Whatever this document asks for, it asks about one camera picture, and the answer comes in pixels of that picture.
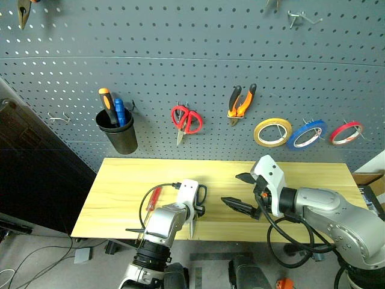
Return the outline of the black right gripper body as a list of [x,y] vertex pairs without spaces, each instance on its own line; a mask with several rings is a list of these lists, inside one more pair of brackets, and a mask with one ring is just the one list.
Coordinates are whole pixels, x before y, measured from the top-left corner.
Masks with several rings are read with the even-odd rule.
[[272,196],[270,190],[267,188],[267,185],[268,183],[264,177],[259,175],[257,177],[253,193],[263,215],[267,220],[272,220],[270,216]]

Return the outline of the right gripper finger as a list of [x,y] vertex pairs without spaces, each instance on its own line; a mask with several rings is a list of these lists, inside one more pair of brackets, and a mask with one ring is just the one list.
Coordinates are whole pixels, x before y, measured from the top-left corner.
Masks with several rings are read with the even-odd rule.
[[235,176],[236,179],[246,182],[248,184],[255,184],[256,180],[253,178],[253,176],[250,173],[240,173]]
[[221,197],[221,200],[232,210],[250,216],[252,219],[259,220],[262,214],[260,208],[255,208],[250,204],[242,202],[234,197]]

